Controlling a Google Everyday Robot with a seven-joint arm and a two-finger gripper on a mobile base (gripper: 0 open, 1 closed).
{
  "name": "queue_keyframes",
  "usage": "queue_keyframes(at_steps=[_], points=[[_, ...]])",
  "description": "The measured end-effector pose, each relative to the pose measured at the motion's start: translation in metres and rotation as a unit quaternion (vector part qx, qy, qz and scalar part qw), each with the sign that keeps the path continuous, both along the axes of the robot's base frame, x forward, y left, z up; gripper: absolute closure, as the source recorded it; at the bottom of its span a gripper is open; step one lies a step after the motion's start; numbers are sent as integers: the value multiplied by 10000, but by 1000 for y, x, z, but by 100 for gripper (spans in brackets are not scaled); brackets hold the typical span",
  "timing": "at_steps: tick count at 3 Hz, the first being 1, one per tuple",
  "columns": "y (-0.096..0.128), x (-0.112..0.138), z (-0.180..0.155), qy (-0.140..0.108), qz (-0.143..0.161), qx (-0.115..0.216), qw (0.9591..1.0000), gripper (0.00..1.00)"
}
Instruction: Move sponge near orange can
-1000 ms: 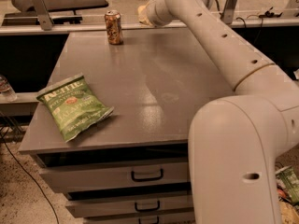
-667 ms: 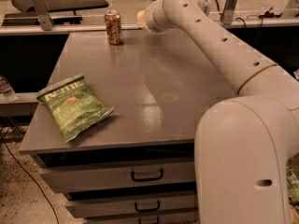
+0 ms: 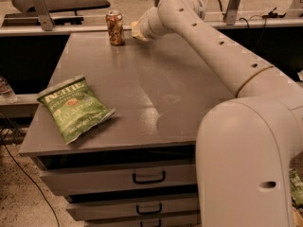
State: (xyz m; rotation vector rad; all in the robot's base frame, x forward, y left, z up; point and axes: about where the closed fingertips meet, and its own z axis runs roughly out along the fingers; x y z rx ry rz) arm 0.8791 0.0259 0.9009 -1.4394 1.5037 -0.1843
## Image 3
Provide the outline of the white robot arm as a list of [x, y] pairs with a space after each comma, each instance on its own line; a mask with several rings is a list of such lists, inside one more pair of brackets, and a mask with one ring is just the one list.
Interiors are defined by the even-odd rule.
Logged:
[[302, 88], [203, 18], [202, 0], [160, 0], [131, 24], [143, 41], [180, 35], [233, 95], [197, 133], [203, 227], [294, 227], [289, 168], [303, 145]]

